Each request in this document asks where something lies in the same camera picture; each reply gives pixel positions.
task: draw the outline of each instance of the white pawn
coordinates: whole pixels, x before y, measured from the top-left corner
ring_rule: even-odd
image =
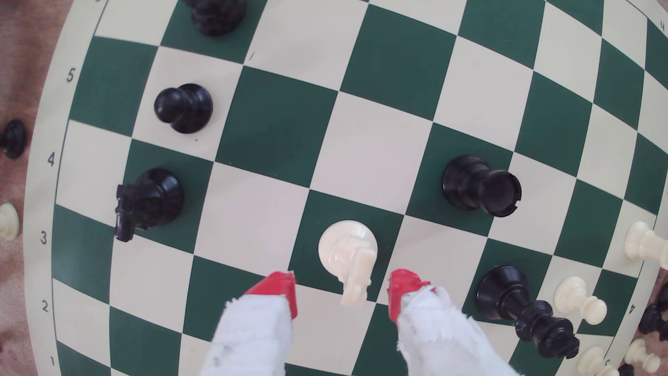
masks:
[[[631,260],[655,260],[668,269],[668,242],[659,238],[645,222],[631,225],[624,240],[624,253]]]
[[[378,243],[371,230],[358,221],[334,223],[320,237],[318,255],[325,269],[343,282],[341,304],[363,304],[378,256]]]
[[[642,363],[643,369],[648,373],[658,371],[661,366],[661,358],[654,354],[647,354],[645,340],[642,338],[636,338],[631,342],[631,346],[624,355],[624,362],[628,364]]]
[[[0,236],[13,240],[19,235],[19,214],[14,205],[4,203],[0,205]]]
[[[580,355],[578,359],[578,372],[582,376],[619,376],[619,371],[611,365],[603,363],[603,349],[592,346]]]
[[[608,314],[608,306],[596,296],[587,296],[585,281],[576,276],[563,280],[554,292],[554,305],[563,313],[580,310],[582,318],[590,325],[601,324]]]

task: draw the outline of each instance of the white fabric wrapping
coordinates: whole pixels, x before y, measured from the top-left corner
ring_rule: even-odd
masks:
[[[243,295],[226,304],[200,376],[284,376],[291,344],[288,300]]]
[[[445,288],[424,286],[401,297],[398,349],[409,376],[517,376],[482,329],[452,304]]]

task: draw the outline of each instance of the black pawn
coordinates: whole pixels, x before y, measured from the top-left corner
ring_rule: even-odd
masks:
[[[622,364],[617,370],[619,371],[619,376],[633,376],[633,373],[635,372],[633,366],[626,363]]]
[[[160,121],[176,132],[195,133],[211,119],[213,100],[202,86],[185,84],[161,91],[153,107]]]
[[[489,319],[516,320],[517,337],[533,341],[541,357],[571,359],[578,354],[573,325],[554,317],[546,301],[529,299],[528,281],[517,268],[497,266],[487,272],[478,285],[476,304]]]
[[[643,317],[638,325],[640,333],[644,335],[651,332],[659,333],[659,341],[668,340],[668,322],[661,318],[661,311],[656,304],[650,304],[645,308]]]
[[[246,0],[184,0],[192,22],[204,35],[218,37],[236,29],[246,14]]]
[[[517,209],[522,187],[508,171],[492,170],[480,157],[462,155],[443,172],[443,193],[459,209],[481,207],[495,217],[506,217]]]
[[[25,138],[25,125],[20,120],[12,120],[0,134],[0,147],[5,150],[5,155],[16,159],[23,154]]]
[[[181,212],[183,190],[169,170],[150,169],[134,184],[116,189],[116,238],[132,239],[134,229],[150,229],[170,223]]]
[[[664,284],[657,296],[657,306],[660,311],[668,310],[668,283]]]

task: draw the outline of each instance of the green square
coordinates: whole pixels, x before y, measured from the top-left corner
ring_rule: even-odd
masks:
[[[337,92],[244,67],[216,162],[308,187]]]
[[[66,345],[56,341],[60,373],[63,376],[111,376],[109,367],[81,355]]]
[[[123,184],[133,184],[143,172],[156,167],[168,169],[176,176],[184,193],[183,207],[174,221],[148,230],[135,229],[134,233],[193,253],[213,162],[132,140]]]
[[[459,35],[534,67],[545,0],[468,0]]]
[[[563,361],[561,358],[544,358],[532,341],[520,341],[510,358],[510,366],[520,375],[554,376]]]
[[[514,320],[490,320],[483,316],[476,305],[478,285],[482,277],[492,268],[499,265],[510,265],[518,268],[528,280],[529,295],[535,300],[540,290],[552,256],[540,252],[527,250],[512,244],[487,239],[487,244],[478,262],[478,269],[471,282],[462,311],[477,321],[493,322],[494,324],[515,325]]]
[[[257,274],[195,256],[183,333],[210,342],[225,303],[242,296],[262,279]]]
[[[406,214],[487,236],[494,217],[482,209],[457,209],[443,194],[443,171],[451,160],[466,154],[500,170],[508,170],[512,158],[512,151],[434,123]]]
[[[578,180],[554,255],[602,267],[621,207],[621,199]]]
[[[69,117],[131,136],[157,51],[152,45],[93,37]]]
[[[265,3],[267,0],[246,0],[246,14],[239,26],[225,35],[210,37],[197,30],[190,16],[192,9],[184,1],[179,1],[161,44],[242,64]]]
[[[578,333],[615,336],[624,316],[631,313],[629,302],[631,301],[631,295],[633,295],[636,282],[636,278],[605,269],[601,270],[601,275],[599,276],[599,281],[596,284],[593,295],[598,296],[607,304],[608,315],[598,325],[590,325],[583,320],[578,328]]]
[[[109,303],[114,229],[62,206],[53,208],[51,275]]]
[[[647,54],[645,69],[668,89],[668,37],[658,27],[647,22]]]
[[[548,0],[597,34],[603,32],[603,0]]]
[[[644,82],[642,67],[604,39],[594,103],[638,129]]]
[[[433,119],[455,36],[370,5],[341,91]]]
[[[668,171],[668,155],[638,134],[624,198],[654,214],[659,213],[663,186]]]
[[[343,284],[320,263],[318,241],[331,224],[345,219],[364,223],[378,242],[378,257],[367,288],[367,300],[375,302],[399,234],[401,214],[310,191],[288,270],[295,272],[300,285],[342,294]]]
[[[285,376],[340,376],[336,373],[318,371],[298,365],[285,363]]]
[[[389,319],[387,306],[376,304],[371,322],[353,368],[356,376],[405,376],[408,368],[397,350],[397,325]]]
[[[591,103],[534,72],[515,151],[576,176]]]
[[[180,350],[180,333],[110,308],[112,368],[132,376],[177,376]]]

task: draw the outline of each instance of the chessboard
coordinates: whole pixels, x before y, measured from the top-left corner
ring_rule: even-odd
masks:
[[[177,0],[75,0],[45,82],[25,192],[25,301],[40,376],[197,376],[225,302],[292,270],[288,376],[405,375],[387,278],[444,286],[528,376],[576,375],[475,303],[497,265],[553,301],[580,276],[599,325],[569,319],[580,353],[617,366],[659,266],[623,244],[668,236],[668,14],[653,0],[247,0],[220,37]],[[199,132],[156,118],[194,83]],[[445,199],[445,166],[482,157],[520,181],[508,217]],[[114,237],[116,189],[164,167],[181,214]],[[367,300],[342,306],[318,258],[336,221],[378,255]]]

